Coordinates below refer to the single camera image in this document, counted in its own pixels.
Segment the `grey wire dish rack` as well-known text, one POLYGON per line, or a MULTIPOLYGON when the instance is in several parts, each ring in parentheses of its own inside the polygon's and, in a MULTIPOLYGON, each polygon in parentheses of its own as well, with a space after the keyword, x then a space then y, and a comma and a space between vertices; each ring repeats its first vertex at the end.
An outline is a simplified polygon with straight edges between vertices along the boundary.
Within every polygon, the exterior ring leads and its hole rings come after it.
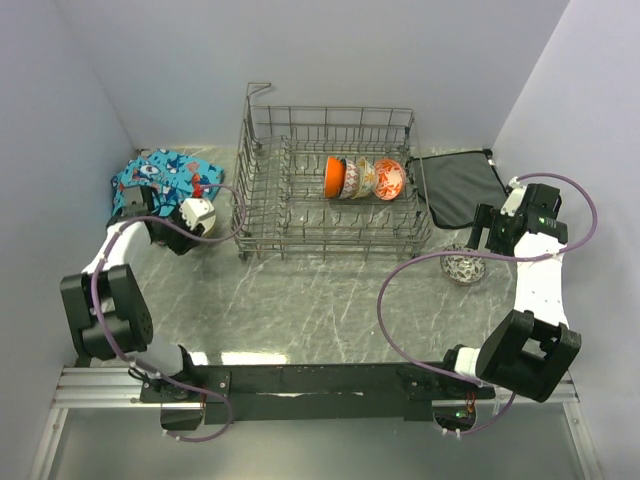
POLYGON ((234 171, 241 259, 415 258, 433 223, 409 108, 269 105, 245 94, 234 171))

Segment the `white bowl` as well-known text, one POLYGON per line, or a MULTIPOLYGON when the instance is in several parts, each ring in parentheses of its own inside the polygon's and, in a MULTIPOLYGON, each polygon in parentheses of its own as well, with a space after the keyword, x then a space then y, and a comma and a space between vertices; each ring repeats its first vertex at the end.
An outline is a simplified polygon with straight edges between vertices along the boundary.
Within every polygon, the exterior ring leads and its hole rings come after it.
POLYGON ((324 197, 337 198, 342 190, 345 175, 345 160, 328 156, 324 173, 324 197))
POLYGON ((209 212, 201 219, 200 226, 202 227, 203 238, 210 238, 213 235, 216 219, 217 215, 215 212, 209 212))

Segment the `orange flower pattern bowl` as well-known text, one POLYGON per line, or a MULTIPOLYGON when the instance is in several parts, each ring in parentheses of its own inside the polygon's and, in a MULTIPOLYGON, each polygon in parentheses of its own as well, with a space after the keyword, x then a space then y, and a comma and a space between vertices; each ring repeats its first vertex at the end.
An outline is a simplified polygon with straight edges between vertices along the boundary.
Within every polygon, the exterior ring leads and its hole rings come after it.
POLYGON ((367 157, 360 157, 356 161, 359 172, 358 186, 353 199, 364 198, 370 195, 377 186, 377 174, 373 164, 367 157))

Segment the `red floral bowl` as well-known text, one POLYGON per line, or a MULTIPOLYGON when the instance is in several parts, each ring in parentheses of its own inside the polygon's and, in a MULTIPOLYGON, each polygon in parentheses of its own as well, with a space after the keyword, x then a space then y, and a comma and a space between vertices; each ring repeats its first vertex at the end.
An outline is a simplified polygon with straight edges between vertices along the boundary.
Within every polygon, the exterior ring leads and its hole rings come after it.
POLYGON ((394 159, 382 158, 374 163, 374 169, 377 175, 374 195, 384 201, 396 199, 406 183, 406 174, 402 165, 394 159))

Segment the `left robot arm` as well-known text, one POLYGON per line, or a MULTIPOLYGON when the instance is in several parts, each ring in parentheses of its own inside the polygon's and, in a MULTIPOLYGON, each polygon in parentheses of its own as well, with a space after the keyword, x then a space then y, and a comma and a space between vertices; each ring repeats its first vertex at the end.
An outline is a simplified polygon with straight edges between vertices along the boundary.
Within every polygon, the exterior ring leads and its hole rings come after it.
POLYGON ((107 223, 99 253, 82 272, 60 283, 73 346, 83 361, 118 357, 97 319, 94 301, 98 300, 106 327, 129 358, 128 375, 163 399, 192 400, 203 380, 185 347, 154 335, 135 270, 154 243, 177 255, 187 253, 196 242, 172 227, 205 237, 215 225, 215 208, 209 199, 187 197, 162 214, 160 200, 149 186, 126 187, 121 200, 107 223))

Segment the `black leaf pattern bowl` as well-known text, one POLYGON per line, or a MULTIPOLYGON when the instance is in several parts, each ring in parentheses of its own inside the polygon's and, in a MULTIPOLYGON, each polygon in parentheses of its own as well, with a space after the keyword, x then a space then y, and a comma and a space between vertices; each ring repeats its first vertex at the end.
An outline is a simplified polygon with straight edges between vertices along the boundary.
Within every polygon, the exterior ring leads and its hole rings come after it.
MULTIPOLYGON (((477 253, 476 249, 463 243, 453 243, 444 248, 445 252, 477 253)), ((462 286, 471 286, 480 282, 486 275, 487 266, 484 258, 468 255, 445 255, 440 258, 442 273, 462 286)))

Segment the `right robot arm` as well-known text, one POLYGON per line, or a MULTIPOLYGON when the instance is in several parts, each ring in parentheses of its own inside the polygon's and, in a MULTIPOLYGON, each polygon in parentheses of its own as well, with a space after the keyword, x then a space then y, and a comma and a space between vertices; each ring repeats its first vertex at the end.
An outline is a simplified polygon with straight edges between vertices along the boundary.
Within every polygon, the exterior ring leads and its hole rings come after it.
POLYGON ((443 271, 470 283, 484 264, 478 247, 517 263, 514 306, 479 348, 448 350, 438 374, 440 391, 460 398, 473 379, 546 401, 577 356, 582 340, 570 329, 562 302, 562 249, 568 228, 558 221, 559 189, 540 183, 515 187, 502 207, 476 208, 467 244, 445 256, 443 271))

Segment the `blue triangle pattern bowl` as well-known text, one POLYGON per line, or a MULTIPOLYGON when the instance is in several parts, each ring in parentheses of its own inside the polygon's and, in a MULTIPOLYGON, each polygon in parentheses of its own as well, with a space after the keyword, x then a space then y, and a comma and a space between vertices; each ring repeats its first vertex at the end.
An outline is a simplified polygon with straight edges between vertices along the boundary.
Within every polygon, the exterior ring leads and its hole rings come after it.
POLYGON ((360 171, 357 164, 352 160, 345 161, 345 175, 339 199, 353 198, 357 193, 360 181, 360 171))

